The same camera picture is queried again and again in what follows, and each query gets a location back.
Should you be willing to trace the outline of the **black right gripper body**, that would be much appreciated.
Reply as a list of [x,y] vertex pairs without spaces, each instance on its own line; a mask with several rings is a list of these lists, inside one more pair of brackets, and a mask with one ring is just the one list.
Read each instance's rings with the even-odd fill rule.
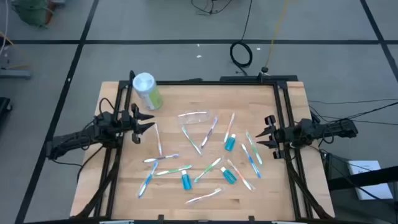
[[273,152],[274,159],[284,159],[284,153],[280,150],[280,143],[288,144],[292,142],[292,138],[289,136],[287,130],[285,128],[277,128],[275,123],[276,119],[274,115],[269,115],[264,118],[265,123],[268,126],[273,126],[274,127],[274,133],[273,134],[268,134],[269,135],[269,140],[268,141],[275,141],[275,148]]

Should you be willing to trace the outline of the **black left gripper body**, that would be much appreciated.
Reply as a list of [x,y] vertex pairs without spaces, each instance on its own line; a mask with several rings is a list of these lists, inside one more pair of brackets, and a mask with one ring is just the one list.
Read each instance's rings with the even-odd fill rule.
[[141,139],[139,137],[139,123],[136,116],[137,109],[137,105],[133,103],[131,105],[131,111],[133,112],[133,116],[130,115],[128,110],[123,110],[121,112],[121,124],[125,131],[133,131],[132,141],[136,144],[140,144]]

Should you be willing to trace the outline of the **green toothbrush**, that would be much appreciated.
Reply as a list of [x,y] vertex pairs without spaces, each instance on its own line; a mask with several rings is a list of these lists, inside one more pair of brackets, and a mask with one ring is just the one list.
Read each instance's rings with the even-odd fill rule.
[[251,149],[253,150],[253,152],[254,152],[254,154],[255,154],[255,156],[256,156],[256,158],[257,158],[259,164],[260,164],[260,165],[263,165],[263,161],[262,161],[262,159],[261,159],[261,156],[260,156],[260,154],[259,154],[259,152],[258,152],[258,150],[257,150],[257,147],[256,147],[256,145],[255,145],[255,143],[254,143],[254,140],[252,139],[252,137],[251,137],[249,131],[246,131],[246,137],[247,137],[247,139],[248,139],[248,141],[249,141],[249,143],[250,143],[250,145],[251,145]]
[[185,135],[185,137],[188,139],[188,141],[190,142],[190,144],[194,147],[194,149],[196,150],[196,152],[202,156],[202,152],[201,149],[196,145],[196,143],[193,141],[193,139],[189,136],[188,131],[185,127],[185,125],[182,125],[182,132]]
[[215,161],[213,161],[198,177],[194,179],[194,183],[197,183],[205,174],[211,171],[218,163],[221,162],[223,158],[219,157]]

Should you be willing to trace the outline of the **blue toothbrush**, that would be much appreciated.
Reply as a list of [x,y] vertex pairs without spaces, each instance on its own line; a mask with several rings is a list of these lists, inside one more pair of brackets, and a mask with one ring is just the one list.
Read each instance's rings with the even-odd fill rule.
[[157,161],[155,161],[153,169],[151,171],[151,173],[147,176],[146,180],[142,183],[139,192],[138,192],[138,198],[141,198],[144,195],[144,192],[146,191],[147,186],[149,185],[149,182],[152,180],[152,177],[158,167],[159,163]]
[[262,175],[261,175],[259,169],[257,168],[257,166],[255,165],[251,155],[248,153],[248,150],[246,149],[246,146],[244,144],[241,144],[241,147],[242,147],[243,151],[245,152],[246,156],[248,157],[249,162],[251,164],[251,167],[254,170],[254,172],[256,173],[257,178],[261,179]]

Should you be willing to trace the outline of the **purple toothbrush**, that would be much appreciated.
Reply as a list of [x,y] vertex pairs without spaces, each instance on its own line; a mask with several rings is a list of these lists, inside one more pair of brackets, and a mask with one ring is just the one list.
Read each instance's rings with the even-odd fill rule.
[[210,130],[207,132],[207,134],[206,134],[204,140],[203,140],[202,143],[200,144],[200,149],[201,149],[201,150],[205,147],[205,145],[206,145],[207,141],[209,140],[209,138],[210,138],[212,132],[214,131],[214,128],[215,128],[217,122],[218,122],[218,117],[215,117],[214,120],[213,120],[213,124],[211,125]]
[[180,155],[179,154],[171,154],[167,156],[160,156],[160,157],[155,157],[155,158],[150,158],[150,159],[144,159],[143,163],[150,163],[150,162],[156,162],[164,159],[170,159],[170,158],[178,158]]

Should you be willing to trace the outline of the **small blue mouthwash bottle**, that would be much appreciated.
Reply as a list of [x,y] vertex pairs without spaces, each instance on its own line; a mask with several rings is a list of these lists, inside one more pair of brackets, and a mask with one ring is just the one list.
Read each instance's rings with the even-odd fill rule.
[[236,135],[232,134],[227,138],[226,143],[224,145],[224,149],[231,152],[234,148],[235,142],[236,142]]
[[235,175],[227,168],[221,167],[220,171],[223,173],[224,178],[229,184],[235,184],[237,181],[237,178]]
[[182,173],[182,184],[183,184],[184,190],[191,190],[192,183],[191,183],[190,176],[188,175],[186,170],[182,170],[181,173]]

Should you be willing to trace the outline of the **blue packaged toothbrushes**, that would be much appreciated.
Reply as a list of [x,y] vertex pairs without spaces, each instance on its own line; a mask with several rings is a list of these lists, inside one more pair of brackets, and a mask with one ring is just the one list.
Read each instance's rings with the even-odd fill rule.
[[187,169],[191,169],[193,166],[192,165],[185,165],[183,167],[177,168],[177,169],[170,169],[170,170],[165,170],[165,171],[161,171],[156,173],[156,176],[160,176],[160,175],[166,175],[166,174],[171,174],[171,173],[175,173],[175,172],[180,172],[183,170],[187,170]]

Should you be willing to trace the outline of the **white green wipes canister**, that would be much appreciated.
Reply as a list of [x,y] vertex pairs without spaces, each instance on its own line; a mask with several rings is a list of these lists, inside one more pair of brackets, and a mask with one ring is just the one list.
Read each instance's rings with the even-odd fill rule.
[[136,75],[132,85],[148,110],[157,110],[162,106],[163,101],[156,80],[150,73]]

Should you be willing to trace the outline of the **clear acrylic toothbrush holder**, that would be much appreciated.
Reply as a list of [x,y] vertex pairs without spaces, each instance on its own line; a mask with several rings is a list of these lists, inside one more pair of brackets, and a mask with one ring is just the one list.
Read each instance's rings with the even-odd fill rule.
[[177,116],[180,124],[197,124],[208,121],[210,112],[207,110],[189,111]]

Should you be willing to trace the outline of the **black bar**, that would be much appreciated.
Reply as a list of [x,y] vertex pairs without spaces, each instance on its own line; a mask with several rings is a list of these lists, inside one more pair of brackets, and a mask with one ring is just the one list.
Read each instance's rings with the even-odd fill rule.
[[343,190],[398,181],[398,166],[343,176],[328,181],[330,190]]

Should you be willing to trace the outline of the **white paper sheet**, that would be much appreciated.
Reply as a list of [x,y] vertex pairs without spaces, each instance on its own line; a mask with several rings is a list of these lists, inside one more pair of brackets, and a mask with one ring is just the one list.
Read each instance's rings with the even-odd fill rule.
[[[381,167],[378,161],[348,161],[348,169],[351,175],[369,172],[371,170],[379,170]],[[377,184],[362,187],[365,191],[373,194],[375,197],[383,200],[393,199],[391,190],[388,184]],[[355,188],[356,194],[360,200],[374,200],[366,192],[359,188]]]

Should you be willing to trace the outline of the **grey floor box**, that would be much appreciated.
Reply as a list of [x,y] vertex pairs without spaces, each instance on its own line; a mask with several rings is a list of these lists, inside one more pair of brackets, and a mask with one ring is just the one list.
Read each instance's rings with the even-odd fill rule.
[[0,68],[0,78],[23,78],[30,79],[31,72],[28,70],[18,70],[18,69],[5,69]]

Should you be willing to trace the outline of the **black equipment base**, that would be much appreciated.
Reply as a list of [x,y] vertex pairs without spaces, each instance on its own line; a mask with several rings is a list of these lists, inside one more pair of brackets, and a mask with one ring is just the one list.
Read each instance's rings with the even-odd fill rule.
[[0,120],[4,119],[12,109],[11,99],[0,97]]

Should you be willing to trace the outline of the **green bag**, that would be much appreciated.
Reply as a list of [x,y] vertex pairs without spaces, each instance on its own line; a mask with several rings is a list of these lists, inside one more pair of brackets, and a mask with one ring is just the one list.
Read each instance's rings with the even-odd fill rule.
[[11,4],[22,21],[35,27],[46,27],[55,9],[50,0],[12,0]]

